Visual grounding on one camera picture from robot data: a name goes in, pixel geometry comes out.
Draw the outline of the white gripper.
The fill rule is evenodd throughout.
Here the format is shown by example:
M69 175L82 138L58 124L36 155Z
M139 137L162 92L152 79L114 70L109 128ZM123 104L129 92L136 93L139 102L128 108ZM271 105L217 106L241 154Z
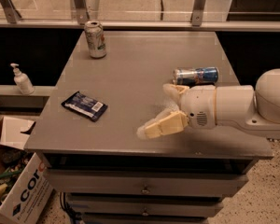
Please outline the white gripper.
M213 129L215 122L216 87L164 84L164 93L183 111L165 109L137 129L140 139L152 139L182 132L188 125L193 129Z

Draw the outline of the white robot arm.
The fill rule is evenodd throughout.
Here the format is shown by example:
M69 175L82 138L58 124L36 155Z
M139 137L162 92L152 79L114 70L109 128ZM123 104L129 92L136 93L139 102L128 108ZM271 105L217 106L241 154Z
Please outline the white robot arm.
M244 133L280 139L280 68L262 74L254 87L165 84L177 108L166 108L137 130L141 139L181 133L186 127L231 126Z

